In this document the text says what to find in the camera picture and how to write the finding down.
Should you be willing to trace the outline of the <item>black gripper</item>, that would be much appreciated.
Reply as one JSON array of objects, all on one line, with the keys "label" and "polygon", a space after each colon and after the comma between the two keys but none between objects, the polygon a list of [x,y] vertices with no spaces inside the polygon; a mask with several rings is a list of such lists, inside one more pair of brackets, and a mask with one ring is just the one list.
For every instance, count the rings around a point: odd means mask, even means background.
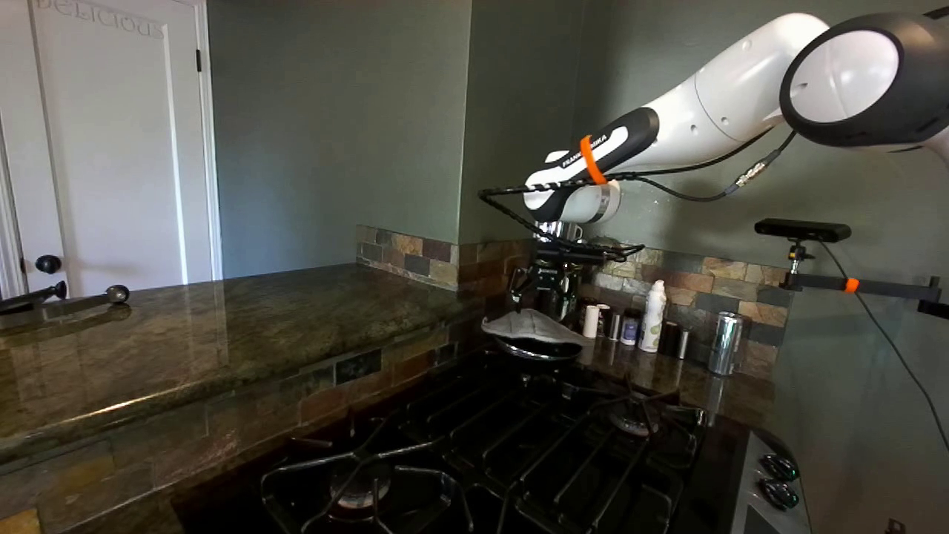
[{"label": "black gripper", "polygon": [[612,240],[533,240],[528,262],[512,274],[508,286],[508,302],[512,308],[536,308],[554,320],[569,320],[579,308],[579,289],[583,278],[612,265],[638,256],[638,247]]}]

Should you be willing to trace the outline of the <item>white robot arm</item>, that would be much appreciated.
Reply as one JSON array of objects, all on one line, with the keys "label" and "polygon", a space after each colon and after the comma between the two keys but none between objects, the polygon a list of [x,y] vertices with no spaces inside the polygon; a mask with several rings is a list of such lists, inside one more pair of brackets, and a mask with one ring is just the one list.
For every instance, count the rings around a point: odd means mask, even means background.
[{"label": "white robot arm", "polygon": [[875,11],[828,28],[806,11],[748,32],[689,81],[631,106],[524,179],[536,253],[515,286],[552,299],[571,293],[571,265],[622,262],[619,247],[560,235],[619,207],[619,183],[726,161],[786,124],[834,149],[930,149],[945,154],[945,11]]}]

